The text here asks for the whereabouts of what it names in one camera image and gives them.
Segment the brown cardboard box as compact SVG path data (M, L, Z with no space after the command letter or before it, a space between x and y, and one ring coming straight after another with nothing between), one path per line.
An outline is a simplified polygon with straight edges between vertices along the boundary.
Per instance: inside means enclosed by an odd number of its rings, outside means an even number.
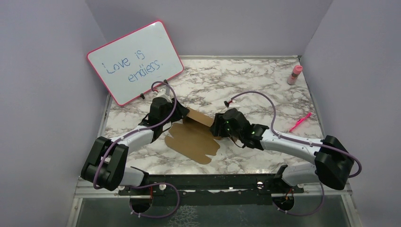
M215 137L210 132L214 119L189 108L189 113L182 123L173 123L165 137L165 144L187 158L206 165L211 162L211 156L217 154L221 137Z

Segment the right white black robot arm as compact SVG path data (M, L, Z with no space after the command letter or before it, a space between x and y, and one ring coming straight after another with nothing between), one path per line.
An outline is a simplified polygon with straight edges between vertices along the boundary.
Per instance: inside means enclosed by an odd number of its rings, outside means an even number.
M307 161L280 167L273 179L273 187L278 192L305 183L322 183L343 190L354 165L348 152L333 136L319 140L273 133L266 125L250 123L235 108L216 114L209 130L215 137L238 139L247 148L277 151Z

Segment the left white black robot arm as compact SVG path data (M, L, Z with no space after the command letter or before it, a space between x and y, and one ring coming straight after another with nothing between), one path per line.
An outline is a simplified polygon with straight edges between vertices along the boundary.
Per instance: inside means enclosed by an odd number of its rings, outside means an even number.
M91 182L97 190L113 191L118 186L131 186L135 193L145 193L149 183L145 178L146 172L126 167L128 155L156 141L166 124L185 118L189 112L176 98L154 98L149 113L135 129L111 139L103 136L95 139L82 167L81 178Z

